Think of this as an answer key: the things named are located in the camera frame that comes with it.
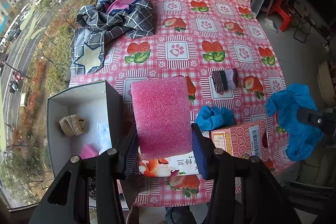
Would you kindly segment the blue cloth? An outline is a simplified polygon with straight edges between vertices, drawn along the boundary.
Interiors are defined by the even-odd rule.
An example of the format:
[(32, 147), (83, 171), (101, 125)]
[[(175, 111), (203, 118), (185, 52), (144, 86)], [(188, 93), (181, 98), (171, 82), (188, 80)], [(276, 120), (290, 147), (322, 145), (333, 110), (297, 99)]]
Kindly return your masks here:
[(278, 114), (278, 124), (289, 134), (286, 155), (291, 161), (310, 157), (323, 133), (319, 128), (300, 122), (297, 113), (300, 107), (317, 110), (307, 85), (291, 84), (286, 89), (272, 94), (266, 102), (266, 114)]
[(232, 110), (225, 107), (202, 106), (195, 119), (201, 131), (212, 131), (222, 127), (230, 127), (235, 124), (235, 117)]

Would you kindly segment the pink sponge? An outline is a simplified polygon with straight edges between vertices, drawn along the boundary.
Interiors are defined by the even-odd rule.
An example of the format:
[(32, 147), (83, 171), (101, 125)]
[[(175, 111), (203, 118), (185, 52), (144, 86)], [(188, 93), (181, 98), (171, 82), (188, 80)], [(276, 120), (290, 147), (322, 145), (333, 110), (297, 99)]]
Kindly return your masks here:
[(131, 96), (139, 147), (145, 160), (192, 151), (193, 133), (185, 77), (134, 82)]

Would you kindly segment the striped knitted sock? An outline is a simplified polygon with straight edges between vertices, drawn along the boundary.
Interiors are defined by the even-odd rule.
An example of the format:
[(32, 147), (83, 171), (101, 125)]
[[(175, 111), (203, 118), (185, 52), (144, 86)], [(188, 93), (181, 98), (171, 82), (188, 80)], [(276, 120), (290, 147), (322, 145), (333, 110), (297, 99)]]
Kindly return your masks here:
[(239, 87), (238, 72), (236, 69), (213, 71), (212, 79), (217, 93), (223, 93)]

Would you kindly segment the floral tissue pack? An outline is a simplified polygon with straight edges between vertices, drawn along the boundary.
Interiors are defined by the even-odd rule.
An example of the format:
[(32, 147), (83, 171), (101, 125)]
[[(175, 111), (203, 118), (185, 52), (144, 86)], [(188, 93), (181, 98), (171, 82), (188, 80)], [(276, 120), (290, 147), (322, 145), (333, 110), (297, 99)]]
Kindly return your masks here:
[(174, 175), (198, 174), (198, 167), (193, 152), (161, 159), (145, 160), (139, 154), (139, 173), (147, 177), (169, 177)]

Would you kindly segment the pink item in box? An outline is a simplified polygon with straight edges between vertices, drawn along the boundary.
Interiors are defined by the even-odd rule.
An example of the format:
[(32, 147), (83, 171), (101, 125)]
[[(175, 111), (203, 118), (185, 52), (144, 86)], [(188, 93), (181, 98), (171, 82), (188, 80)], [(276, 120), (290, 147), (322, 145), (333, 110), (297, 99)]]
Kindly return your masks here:
[(80, 152), (80, 157), (82, 159), (89, 159), (89, 158), (97, 157), (98, 155), (99, 155), (99, 152), (95, 149), (95, 147), (93, 147), (90, 144), (85, 144)]

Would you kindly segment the pink tissue box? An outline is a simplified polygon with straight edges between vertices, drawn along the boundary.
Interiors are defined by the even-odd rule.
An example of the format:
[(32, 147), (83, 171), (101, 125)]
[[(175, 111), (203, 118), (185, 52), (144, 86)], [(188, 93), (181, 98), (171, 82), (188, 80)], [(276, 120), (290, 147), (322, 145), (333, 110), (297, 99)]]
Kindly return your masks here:
[(210, 137), (215, 147), (231, 156), (242, 159), (258, 156), (263, 162), (269, 159), (266, 122), (262, 119), (213, 130)]

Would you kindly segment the grey cardboard box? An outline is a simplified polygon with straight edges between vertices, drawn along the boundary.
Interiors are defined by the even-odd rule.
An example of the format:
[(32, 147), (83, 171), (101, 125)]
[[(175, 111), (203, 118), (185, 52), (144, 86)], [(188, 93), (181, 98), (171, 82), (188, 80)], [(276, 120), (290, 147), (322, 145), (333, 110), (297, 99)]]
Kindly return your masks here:
[(47, 100), (47, 137), (54, 175), (72, 156), (97, 156), (121, 137), (122, 97), (107, 82), (73, 86)]

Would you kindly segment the person's legs in jeans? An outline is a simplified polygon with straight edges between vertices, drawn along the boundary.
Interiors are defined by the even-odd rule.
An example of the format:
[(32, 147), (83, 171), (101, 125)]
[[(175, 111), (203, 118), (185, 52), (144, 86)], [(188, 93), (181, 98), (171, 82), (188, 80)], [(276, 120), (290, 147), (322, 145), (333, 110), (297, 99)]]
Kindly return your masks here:
[(165, 207), (165, 222), (168, 224), (197, 224), (190, 206)]

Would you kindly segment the beige knitted item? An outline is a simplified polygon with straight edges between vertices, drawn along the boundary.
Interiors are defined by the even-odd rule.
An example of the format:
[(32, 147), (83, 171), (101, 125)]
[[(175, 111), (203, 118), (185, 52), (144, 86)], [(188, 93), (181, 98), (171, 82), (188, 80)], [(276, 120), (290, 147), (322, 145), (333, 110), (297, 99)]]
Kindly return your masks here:
[(84, 134), (85, 120), (79, 118), (77, 114), (63, 117), (59, 120), (61, 130), (65, 136), (73, 137)]

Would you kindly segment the pink strawberry tablecloth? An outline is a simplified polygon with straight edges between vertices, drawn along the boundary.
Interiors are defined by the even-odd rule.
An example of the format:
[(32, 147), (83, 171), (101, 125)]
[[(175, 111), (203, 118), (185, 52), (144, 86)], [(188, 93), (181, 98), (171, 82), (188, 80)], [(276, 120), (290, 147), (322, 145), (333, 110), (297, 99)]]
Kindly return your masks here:
[[(288, 133), (265, 109), (267, 99), (286, 84), (251, 0), (149, 1), (154, 7), (155, 35), (108, 43), (104, 66), (97, 73), (71, 77), (70, 85), (108, 81), (122, 95), (126, 117), (132, 118), (133, 82), (185, 76), (191, 89), (191, 120), (206, 105), (232, 110), (238, 124), (262, 119), (269, 154), (264, 163), (273, 174), (289, 168)], [(239, 87), (217, 93), (212, 72), (226, 69), (237, 70)]]

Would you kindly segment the red plastic stool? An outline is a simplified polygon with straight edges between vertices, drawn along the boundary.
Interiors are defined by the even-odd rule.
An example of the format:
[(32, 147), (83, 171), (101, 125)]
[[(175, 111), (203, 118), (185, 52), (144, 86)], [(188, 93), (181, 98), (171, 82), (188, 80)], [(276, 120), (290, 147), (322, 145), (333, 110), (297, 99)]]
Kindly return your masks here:
[(293, 13), (288, 8), (286, 1), (287, 0), (275, 0), (268, 14), (277, 14), (282, 18), (282, 24), (280, 26), (282, 32), (285, 32), (291, 26), (291, 21), (293, 20)]

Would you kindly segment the grey plaid cloth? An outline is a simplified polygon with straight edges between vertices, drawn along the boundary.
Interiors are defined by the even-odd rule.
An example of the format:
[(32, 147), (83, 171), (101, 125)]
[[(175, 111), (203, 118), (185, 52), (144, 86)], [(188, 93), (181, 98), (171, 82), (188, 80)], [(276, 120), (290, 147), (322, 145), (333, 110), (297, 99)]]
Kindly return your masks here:
[(71, 75), (95, 73), (104, 66), (105, 44), (125, 35), (131, 39), (154, 34), (153, 7), (148, 0), (97, 0), (83, 6), (72, 38)]

